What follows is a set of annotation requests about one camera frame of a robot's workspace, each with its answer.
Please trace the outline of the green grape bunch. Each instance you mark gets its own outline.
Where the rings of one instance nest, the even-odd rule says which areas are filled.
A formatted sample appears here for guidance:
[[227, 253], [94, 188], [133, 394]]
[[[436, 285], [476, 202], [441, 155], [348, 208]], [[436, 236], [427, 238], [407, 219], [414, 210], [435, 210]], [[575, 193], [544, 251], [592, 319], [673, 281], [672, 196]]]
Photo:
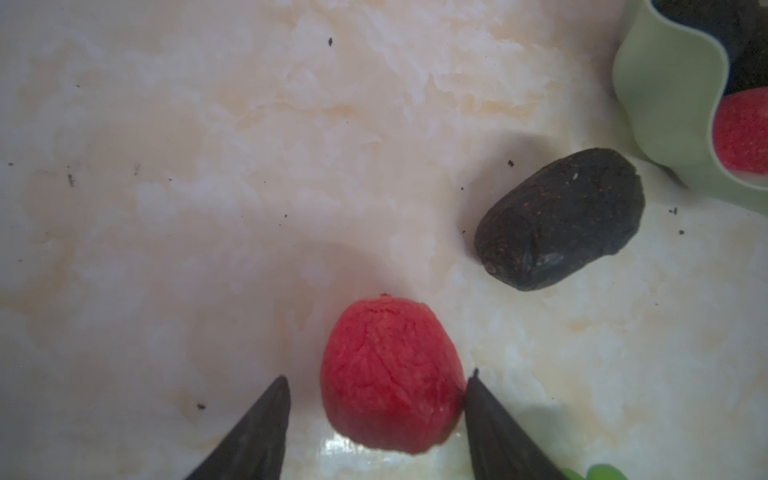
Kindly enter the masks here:
[[623, 472], [610, 464], [593, 465], [585, 475], [568, 468], [563, 468], [561, 472], [568, 480], [627, 480]]

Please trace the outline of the dark avocado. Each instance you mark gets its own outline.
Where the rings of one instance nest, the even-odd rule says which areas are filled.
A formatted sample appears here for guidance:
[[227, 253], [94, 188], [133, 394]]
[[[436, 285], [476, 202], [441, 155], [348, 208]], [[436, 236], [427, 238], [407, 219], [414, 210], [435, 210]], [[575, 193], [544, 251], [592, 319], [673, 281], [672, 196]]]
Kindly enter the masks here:
[[644, 189], [635, 168], [609, 148], [556, 160], [494, 204], [473, 247], [494, 278], [520, 291], [550, 287], [622, 250], [639, 230]]
[[667, 0], [652, 5], [667, 19], [722, 44], [730, 62], [725, 95], [767, 86], [767, 7], [759, 1]]

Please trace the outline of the red apple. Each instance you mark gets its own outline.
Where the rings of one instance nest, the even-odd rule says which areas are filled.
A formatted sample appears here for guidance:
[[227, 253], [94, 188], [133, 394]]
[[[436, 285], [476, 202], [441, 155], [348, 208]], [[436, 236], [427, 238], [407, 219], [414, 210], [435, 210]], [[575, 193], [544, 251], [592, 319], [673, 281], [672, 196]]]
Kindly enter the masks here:
[[424, 303], [382, 294], [349, 305], [324, 349], [320, 389], [334, 430], [410, 455], [444, 443], [463, 410], [457, 349]]
[[767, 175], [767, 88], [725, 96], [713, 124], [713, 144], [732, 172]]

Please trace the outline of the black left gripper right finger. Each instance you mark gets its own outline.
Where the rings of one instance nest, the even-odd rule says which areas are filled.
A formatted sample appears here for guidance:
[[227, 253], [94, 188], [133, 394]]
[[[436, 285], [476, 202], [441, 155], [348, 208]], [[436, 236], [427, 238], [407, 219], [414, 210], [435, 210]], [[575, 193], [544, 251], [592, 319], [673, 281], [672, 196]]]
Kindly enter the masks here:
[[566, 477], [484, 385], [478, 370], [467, 382], [464, 419], [476, 479], [562, 480]]

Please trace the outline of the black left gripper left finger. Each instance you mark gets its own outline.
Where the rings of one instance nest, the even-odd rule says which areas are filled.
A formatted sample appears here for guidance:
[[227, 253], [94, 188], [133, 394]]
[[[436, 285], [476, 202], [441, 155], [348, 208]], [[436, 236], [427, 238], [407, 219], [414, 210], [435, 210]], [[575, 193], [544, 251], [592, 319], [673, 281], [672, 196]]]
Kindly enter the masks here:
[[279, 480], [291, 394], [278, 376], [187, 480]]

